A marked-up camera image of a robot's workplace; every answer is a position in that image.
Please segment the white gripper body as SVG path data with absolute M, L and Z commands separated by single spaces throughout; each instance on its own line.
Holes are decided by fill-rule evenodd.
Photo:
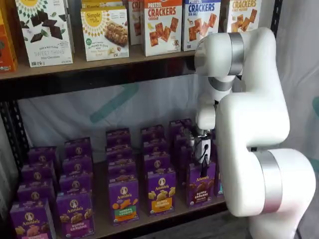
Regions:
M 195 139 L 194 159 L 198 163 L 202 163 L 205 156 L 210 160 L 211 138 L 209 136 L 201 136 Z

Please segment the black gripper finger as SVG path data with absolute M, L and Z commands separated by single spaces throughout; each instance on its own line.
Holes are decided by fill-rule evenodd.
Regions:
M 200 176 L 207 176 L 207 169 L 209 168 L 209 159 L 207 156 L 203 158 L 201 163 L 201 173 Z

